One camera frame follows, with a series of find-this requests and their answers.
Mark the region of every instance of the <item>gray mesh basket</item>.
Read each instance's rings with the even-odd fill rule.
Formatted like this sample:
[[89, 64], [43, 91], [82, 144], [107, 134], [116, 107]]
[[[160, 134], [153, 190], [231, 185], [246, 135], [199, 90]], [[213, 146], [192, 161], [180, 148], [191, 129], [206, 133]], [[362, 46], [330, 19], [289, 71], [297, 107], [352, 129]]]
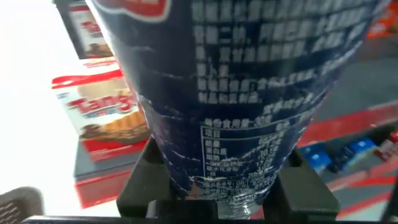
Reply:
[[40, 192], [21, 187], [0, 195], [0, 224], [21, 223], [32, 215], [43, 215]]

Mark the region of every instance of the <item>dark blue cup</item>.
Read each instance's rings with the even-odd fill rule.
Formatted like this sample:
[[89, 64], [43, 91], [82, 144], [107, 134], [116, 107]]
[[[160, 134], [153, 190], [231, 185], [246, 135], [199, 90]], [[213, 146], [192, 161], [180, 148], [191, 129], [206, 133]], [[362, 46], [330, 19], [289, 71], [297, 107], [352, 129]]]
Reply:
[[388, 3], [89, 1], [175, 188], [215, 199], [221, 218], [259, 209]]

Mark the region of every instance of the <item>white surface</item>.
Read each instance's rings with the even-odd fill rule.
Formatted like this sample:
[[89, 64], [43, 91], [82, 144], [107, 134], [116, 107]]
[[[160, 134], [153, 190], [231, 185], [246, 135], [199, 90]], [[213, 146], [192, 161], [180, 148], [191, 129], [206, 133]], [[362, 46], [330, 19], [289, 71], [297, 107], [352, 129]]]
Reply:
[[77, 135], [51, 79], [77, 61], [49, 0], [0, 1], [0, 194], [38, 188], [46, 215], [119, 216], [115, 202], [81, 209], [74, 188]]

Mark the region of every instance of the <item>black plastic stand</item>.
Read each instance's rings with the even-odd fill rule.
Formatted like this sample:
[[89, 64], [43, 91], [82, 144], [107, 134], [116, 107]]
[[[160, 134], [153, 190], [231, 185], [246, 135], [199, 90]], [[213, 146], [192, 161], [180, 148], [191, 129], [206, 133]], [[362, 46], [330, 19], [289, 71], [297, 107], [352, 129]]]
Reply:
[[[214, 219], [214, 201], [176, 200], [156, 142], [150, 138], [116, 203], [122, 217]], [[270, 222], [334, 220], [339, 204], [298, 150], [290, 155], [263, 203]]]

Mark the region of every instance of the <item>red and white box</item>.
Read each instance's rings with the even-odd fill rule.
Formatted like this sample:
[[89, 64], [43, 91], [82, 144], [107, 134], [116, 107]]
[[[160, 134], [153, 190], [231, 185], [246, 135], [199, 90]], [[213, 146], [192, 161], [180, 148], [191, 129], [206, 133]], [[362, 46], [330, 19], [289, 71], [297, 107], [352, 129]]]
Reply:
[[141, 151], [149, 129], [114, 58], [85, 60], [85, 69], [53, 79], [52, 89], [93, 161]]
[[378, 150], [374, 151], [375, 155], [384, 161], [398, 158], [398, 131], [394, 131], [381, 144]]

